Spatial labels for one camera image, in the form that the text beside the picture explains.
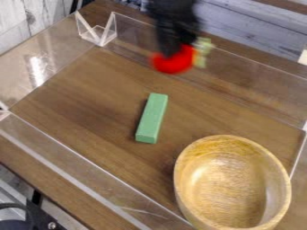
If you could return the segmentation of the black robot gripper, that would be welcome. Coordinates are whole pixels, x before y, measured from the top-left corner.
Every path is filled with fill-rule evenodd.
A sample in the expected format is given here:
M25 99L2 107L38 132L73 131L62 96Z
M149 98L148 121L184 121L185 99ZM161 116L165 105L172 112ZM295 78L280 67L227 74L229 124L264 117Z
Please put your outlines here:
M169 58L191 44L199 33L199 20L195 15L197 0L149 0L148 14L168 23L175 31L157 31L159 50Z

